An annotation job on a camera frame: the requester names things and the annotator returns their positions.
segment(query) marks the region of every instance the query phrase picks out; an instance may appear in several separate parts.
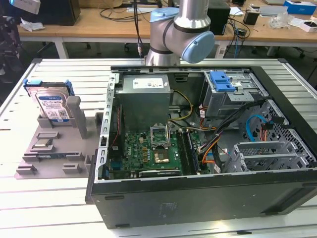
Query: speaker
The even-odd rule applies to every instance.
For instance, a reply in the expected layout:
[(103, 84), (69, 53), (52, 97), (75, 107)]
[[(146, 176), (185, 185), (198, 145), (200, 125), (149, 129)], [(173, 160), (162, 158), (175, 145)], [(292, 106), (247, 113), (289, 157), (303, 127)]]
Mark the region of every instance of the speaker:
[(223, 35), (230, 14), (230, 7), (223, 0), (210, 0), (207, 15), (211, 19), (210, 30)]
[(246, 11), (243, 22), (246, 25), (255, 25), (259, 16), (259, 12)]

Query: wooden desk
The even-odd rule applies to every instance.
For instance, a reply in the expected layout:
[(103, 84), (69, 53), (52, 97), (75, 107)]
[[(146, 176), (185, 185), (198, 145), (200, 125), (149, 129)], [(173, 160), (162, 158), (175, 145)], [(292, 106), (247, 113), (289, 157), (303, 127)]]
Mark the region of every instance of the wooden desk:
[[(242, 10), (246, 10), (250, 4), (257, 6), (266, 5), (260, 0), (247, 0)], [(309, 20), (310, 15), (294, 15), (296, 18)], [(243, 16), (235, 16), (234, 19), (243, 22)], [(258, 17), (254, 26), (248, 25), (251, 30), (250, 36), (245, 40), (243, 45), (249, 46), (289, 46), (289, 47), (317, 47), (317, 34), (307, 33), (302, 29), (290, 26), (290, 28), (272, 29), (269, 26), (270, 17)], [(237, 23), (238, 27), (245, 28), (243, 25)], [(226, 34), (233, 39), (233, 29), (228, 24), (226, 27)]]
[[(265, 5), (260, 0), (247, 0), (242, 7), (245, 10), (250, 4)], [(45, 30), (28, 32), (19, 27), (22, 41), (52, 41), (61, 59), (68, 58), (68, 53), (64, 42), (114, 42), (114, 43), (136, 43), (137, 34), (134, 22), (115, 22), (100, 16), (101, 9), (83, 8), (80, 17), (74, 26), (46, 25)], [(104, 12), (105, 16), (110, 14), (110, 10)], [(132, 13), (126, 11), (122, 13), (113, 12), (110, 17), (119, 18), (131, 16)], [(149, 20), (150, 14), (144, 14)], [(309, 19), (310, 16), (298, 15), (298, 18)], [(235, 19), (243, 21), (243, 16), (235, 16)], [(139, 16), (140, 36), (144, 43), (150, 42), (150, 23), (142, 16)], [(269, 17), (259, 17), (255, 26), (249, 26), (251, 34), (246, 39), (244, 45), (249, 46), (297, 46), (297, 47), (317, 47), (317, 35), (306, 33), (303, 30), (291, 26), (290, 29), (271, 29), (268, 25)], [(227, 25), (223, 36), (216, 36), (218, 45), (216, 58), (222, 58), (226, 47), (233, 39), (233, 30)]]

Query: aluminum table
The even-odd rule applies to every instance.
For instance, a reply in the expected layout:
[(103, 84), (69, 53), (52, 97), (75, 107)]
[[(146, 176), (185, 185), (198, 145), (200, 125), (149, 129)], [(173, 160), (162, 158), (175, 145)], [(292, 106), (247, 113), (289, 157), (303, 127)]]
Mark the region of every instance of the aluminum table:
[[(87, 178), (16, 180), (13, 175), (38, 123), (39, 109), (22, 80), (69, 79), (87, 117), (102, 112), (111, 65), (140, 59), (44, 59), (26, 70), (0, 108), (0, 237), (317, 237), (317, 197), (289, 215), (108, 230), (95, 205), (85, 203)], [(200, 64), (261, 66), (317, 131), (317, 93), (287, 63), (276, 59), (208, 59)]]

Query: label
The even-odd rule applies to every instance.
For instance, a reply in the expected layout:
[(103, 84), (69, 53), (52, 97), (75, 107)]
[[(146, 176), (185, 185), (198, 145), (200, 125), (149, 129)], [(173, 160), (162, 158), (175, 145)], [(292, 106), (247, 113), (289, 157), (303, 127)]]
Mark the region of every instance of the label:
[(200, 110), (200, 117), (205, 118), (205, 111), (204, 110)]
[(50, 155), (38, 155), (37, 157), (38, 158), (51, 158)]
[(219, 155), (227, 155), (228, 154), (228, 149), (225, 148), (222, 150), (223, 152), (220, 152)]
[(236, 83), (231, 83), (231, 85), (232, 85), (233, 87), (238, 87), (238, 86), (241, 86), (241, 83), (236, 82)]
[(60, 96), (39, 97), (41, 107), (50, 120), (57, 122), (69, 121), (67, 110), (62, 106)]
[(135, 78), (133, 79), (133, 88), (164, 88), (162, 78)]
[(214, 165), (214, 170), (217, 172), (217, 174), (219, 174), (221, 172), (220, 168), (218, 165)]

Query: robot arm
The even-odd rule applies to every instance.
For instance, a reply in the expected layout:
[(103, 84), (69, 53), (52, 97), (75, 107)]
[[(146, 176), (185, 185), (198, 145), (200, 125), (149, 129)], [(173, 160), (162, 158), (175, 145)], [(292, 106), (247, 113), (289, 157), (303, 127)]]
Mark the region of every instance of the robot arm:
[(180, 0), (180, 7), (151, 13), (150, 51), (146, 65), (198, 63), (213, 49), (214, 35), (207, 16), (209, 0)]

